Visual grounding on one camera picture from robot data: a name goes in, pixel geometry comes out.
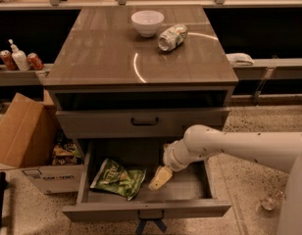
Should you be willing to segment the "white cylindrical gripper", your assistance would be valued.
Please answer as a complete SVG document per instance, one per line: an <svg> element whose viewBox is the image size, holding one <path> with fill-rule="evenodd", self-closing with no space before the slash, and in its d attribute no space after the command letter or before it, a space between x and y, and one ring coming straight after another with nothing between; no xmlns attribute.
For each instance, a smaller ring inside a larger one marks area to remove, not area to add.
<svg viewBox="0 0 302 235"><path fill-rule="evenodd" d="M158 190L164 186L172 178L173 171L184 170L190 164L204 160L204 157L200 154L191 154L182 139L171 144L165 143L163 148L163 163L165 166L157 168L149 184L150 190Z"/></svg>

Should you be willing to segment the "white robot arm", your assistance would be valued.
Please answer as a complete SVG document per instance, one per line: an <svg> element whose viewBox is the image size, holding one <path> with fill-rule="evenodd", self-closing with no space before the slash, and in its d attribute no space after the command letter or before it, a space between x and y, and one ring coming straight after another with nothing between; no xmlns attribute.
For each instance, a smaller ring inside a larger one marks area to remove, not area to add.
<svg viewBox="0 0 302 235"><path fill-rule="evenodd" d="M302 132L222 132L192 125L181 139L165 146L164 164L149 188L157 190L174 172L220 153L287 173L277 235L302 235Z"/></svg>

